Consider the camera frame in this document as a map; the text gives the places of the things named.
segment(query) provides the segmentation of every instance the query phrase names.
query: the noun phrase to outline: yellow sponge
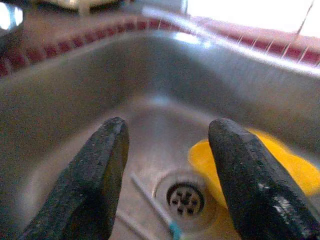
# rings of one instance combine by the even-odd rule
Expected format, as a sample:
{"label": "yellow sponge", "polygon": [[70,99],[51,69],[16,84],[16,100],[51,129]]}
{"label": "yellow sponge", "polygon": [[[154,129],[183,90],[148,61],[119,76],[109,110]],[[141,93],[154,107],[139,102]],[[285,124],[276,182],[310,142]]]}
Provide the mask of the yellow sponge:
{"label": "yellow sponge", "polygon": [[[320,171],[305,159],[294,155],[280,141],[257,130],[249,130],[255,134],[279,163],[285,167],[305,195],[320,192]],[[189,162],[192,167],[204,176],[207,186],[216,201],[227,208],[222,192],[211,148],[207,139],[199,141],[189,150]]]}

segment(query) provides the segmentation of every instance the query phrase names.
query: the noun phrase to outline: grout line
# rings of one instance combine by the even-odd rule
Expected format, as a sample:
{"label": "grout line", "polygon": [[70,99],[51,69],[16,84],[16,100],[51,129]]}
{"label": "grout line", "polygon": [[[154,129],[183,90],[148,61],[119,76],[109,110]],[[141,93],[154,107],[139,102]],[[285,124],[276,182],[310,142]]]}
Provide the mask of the grout line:
{"label": "grout line", "polygon": [[55,57],[58,57],[58,56],[63,54],[61,52],[61,50],[60,50],[60,47],[58,45],[58,41],[57,40],[55,40],[55,43],[53,43],[52,45],[55,47],[55,51],[56,51],[56,56]]}
{"label": "grout line", "polygon": [[47,53],[45,51],[45,47],[43,45],[40,45],[37,47],[37,49],[39,50],[39,53],[41,54],[41,57],[43,58],[43,60],[41,60],[41,61],[44,61],[45,59],[47,59]]}
{"label": "grout line", "polygon": [[118,30],[118,25],[116,25],[116,23],[114,22],[114,23],[112,23],[112,26],[114,26],[114,35],[119,34],[120,32],[119,32],[119,30]]}
{"label": "grout line", "polygon": [[72,50],[74,50],[75,49],[75,45],[74,45],[74,42],[73,41],[71,41],[71,40],[65,40],[66,41],[66,43],[67,43],[67,45],[68,45],[68,47],[70,47],[70,51],[72,51]]}
{"label": "grout line", "polygon": [[13,71],[12,71],[11,62],[10,62],[9,58],[7,58],[7,57],[4,58],[4,66],[5,66],[5,68],[6,68],[7,71],[8,71],[8,75],[13,72]]}
{"label": "grout line", "polygon": [[240,37],[239,37],[239,39],[237,40],[237,44],[238,45],[240,45],[240,43],[241,43],[241,40],[242,40],[242,38],[243,38],[244,36],[243,35],[241,35]]}
{"label": "grout line", "polygon": [[150,25],[150,18],[148,18],[148,19],[146,20],[145,30],[149,30],[149,25]]}
{"label": "grout line", "polygon": [[86,45],[88,44],[88,42],[87,42],[87,40],[86,40],[86,38],[85,38],[84,33],[79,34],[78,36],[79,36],[80,40],[83,42],[83,46],[81,46],[80,48],[86,46]]}
{"label": "grout line", "polygon": [[288,48],[290,47],[291,43],[289,42],[289,44],[287,44],[285,47],[284,47],[284,50],[283,50],[283,53],[281,55],[281,58],[283,59],[288,51]]}
{"label": "grout line", "polygon": [[300,63],[301,62],[301,60],[304,58],[304,56],[305,56],[305,54],[306,54],[306,52],[307,52],[307,50],[308,50],[308,46],[303,50],[303,52],[302,52],[302,54],[301,54],[301,56],[300,56],[300,58],[299,58],[299,60],[298,60],[298,63]]}
{"label": "grout line", "polygon": [[138,31],[138,17],[133,18],[134,31]]}
{"label": "grout line", "polygon": [[254,46],[256,45],[256,42],[258,41],[258,38],[259,37],[257,37],[256,39],[253,40],[253,43],[251,45],[251,49],[254,49]]}
{"label": "grout line", "polygon": [[70,46],[71,50],[76,49],[76,45],[74,43],[74,41],[72,41],[72,39],[67,39],[68,45]]}
{"label": "grout line", "polygon": [[23,57],[23,60],[25,62],[25,66],[30,66],[31,65],[31,61],[28,58],[27,54],[26,54],[26,49],[20,50],[19,51],[20,55]]}
{"label": "grout line", "polygon": [[162,18],[159,21],[159,25],[158,25],[158,28],[157,28],[158,30],[160,29],[161,22],[162,22]]}
{"label": "grout line", "polygon": [[94,42],[97,41],[97,40],[99,40],[98,35],[96,34],[96,31],[91,31],[91,35],[92,35],[92,37],[93,37],[93,41],[94,41]]}
{"label": "grout line", "polygon": [[271,42],[269,42],[268,46],[266,47],[266,51],[265,53],[268,54],[269,53],[269,50],[271,48],[271,45],[274,43],[274,40],[272,40]]}

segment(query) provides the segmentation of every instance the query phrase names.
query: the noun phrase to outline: drain strainer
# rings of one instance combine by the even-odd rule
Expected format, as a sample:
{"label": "drain strainer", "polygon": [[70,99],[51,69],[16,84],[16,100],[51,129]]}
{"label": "drain strainer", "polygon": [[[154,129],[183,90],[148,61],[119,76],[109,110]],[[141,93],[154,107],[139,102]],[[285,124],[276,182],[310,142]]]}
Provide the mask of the drain strainer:
{"label": "drain strainer", "polygon": [[186,233],[203,231],[215,220],[217,203],[198,174],[173,172],[160,181],[154,195]]}
{"label": "drain strainer", "polygon": [[194,217],[204,209],[205,205],[202,193],[187,182],[169,188],[166,199],[171,211],[177,212],[182,218]]}

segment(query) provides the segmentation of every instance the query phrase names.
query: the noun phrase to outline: sink basin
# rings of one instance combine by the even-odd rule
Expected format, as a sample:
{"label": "sink basin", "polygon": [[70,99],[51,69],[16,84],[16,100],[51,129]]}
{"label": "sink basin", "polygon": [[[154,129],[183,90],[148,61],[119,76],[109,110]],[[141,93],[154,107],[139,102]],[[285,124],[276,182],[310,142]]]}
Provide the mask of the sink basin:
{"label": "sink basin", "polygon": [[[191,226],[190,239],[239,239],[226,210],[188,165],[189,148],[207,138],[217,117],[268,132],[320,165],[320,70],[221,39],[125,33],[2,78],[0,91],[0,233],[6,239],[18,236],[62,169],[113,116],[126,120],[130,134],[118,208],[159,239],[170,233],[134,187],[132,172]],[[170,207],[165,199],[176,187],[200,194],[200,212],[183,219]],[[310,198],[318,209],[319,198]],[[218,215],[225,228],[216,227]],[[111,239],[141,238],[117,218]]]}

